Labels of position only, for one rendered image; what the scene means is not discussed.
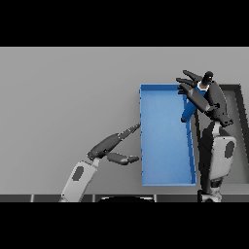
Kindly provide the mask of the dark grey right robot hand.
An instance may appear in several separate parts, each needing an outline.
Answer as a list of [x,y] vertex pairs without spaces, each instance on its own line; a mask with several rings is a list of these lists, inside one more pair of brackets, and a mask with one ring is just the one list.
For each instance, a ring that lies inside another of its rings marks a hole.
[[202,114],[222,127],[233,124],[233,120],[227,111],[227,100],[221,88],[214,80],[204,98],[208,100],[215,107],[215,109],[210,114],[204,114],[201,112]]

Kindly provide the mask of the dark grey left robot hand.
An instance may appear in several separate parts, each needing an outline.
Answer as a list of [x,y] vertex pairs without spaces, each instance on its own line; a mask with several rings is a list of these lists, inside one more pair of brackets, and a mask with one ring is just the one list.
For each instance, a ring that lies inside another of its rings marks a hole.
[[114,133],[98,144],[96,144],[87,153],[90,160],[107,158],[108,161],[114,162],[119,165],[128,165],[139,160],[137,156],[125,156],[119,153],[113,153],[113,149],[124,141],[131,133],[136,131],[140,124],[136,124],[121,133]]

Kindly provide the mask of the blue pipe with dark end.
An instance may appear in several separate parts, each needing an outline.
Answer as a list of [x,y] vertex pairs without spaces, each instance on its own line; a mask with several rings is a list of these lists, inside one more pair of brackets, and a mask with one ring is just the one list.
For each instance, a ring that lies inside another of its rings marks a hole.
[[199,76],[191,71],[184,70],[183,73],[189,79],[177,78],[179,83],[177,86],[179,94],[185,94],[188,103],[183,111],[181,122],[187,123],[196,109],[204,114],[210,114],[215,107],[204,98],[205,94],[209,91],[210,85],[213,83],[213,73],[207,71],[203,76]]

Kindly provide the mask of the dark grey bin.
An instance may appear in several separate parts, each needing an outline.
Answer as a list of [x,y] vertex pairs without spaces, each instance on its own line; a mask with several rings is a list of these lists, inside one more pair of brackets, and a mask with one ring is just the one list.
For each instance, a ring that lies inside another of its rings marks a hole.
[[[231,172],[224,179],[224,184],[249,184],[249,125],[243,103],[243,95],[240,85],[220,85],[227,100],[227,110],[233,120],[233,124],[225,128],[236,139],[236,147],[233,152]],[[201,172],[201,162],[210,158],[204,155],[202,145],[202,133],[210,125],[211,121],[204,114],[195,111],[196,138],[198,143],[199,163],[198,170]]]

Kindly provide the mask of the blue bin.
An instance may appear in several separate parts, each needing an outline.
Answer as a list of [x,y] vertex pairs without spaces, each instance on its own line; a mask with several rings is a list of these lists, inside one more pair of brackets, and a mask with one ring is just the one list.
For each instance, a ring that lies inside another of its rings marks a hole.
[[141,84],[139,94],[142,185],[194,186],[191,123],[180,121],[187,97],[176,84]]

